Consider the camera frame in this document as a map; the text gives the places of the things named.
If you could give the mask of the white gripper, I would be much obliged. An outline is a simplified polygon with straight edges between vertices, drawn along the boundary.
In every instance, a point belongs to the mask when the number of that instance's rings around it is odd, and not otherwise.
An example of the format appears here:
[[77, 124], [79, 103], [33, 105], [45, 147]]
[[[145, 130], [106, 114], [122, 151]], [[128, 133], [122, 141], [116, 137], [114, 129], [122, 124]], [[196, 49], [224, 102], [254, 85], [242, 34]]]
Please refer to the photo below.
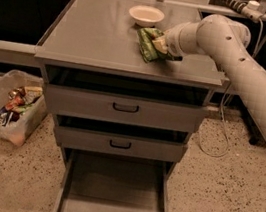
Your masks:
[[166, 30], [164, 33], [165, 38], [158, 37], [152, 40], [154, 48], [163, 54], [166, 54], [168, 51], [172, 56], [184, 56], [179, 42], [182, 28], [182, 26], [177, 25], [176, 27]]

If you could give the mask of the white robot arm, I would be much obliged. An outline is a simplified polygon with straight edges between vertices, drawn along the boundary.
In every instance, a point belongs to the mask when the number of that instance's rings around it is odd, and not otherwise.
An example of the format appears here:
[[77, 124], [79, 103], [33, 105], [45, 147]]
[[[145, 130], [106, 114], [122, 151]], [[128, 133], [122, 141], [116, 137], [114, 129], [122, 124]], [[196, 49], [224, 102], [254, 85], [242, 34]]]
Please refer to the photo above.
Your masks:
[[266, 141], [266, 70], [246, 50], [250, 31], [222, 15], [181, 23], [153, 39], [153, 45], [172, 56], [207, 54], [231, 81]]

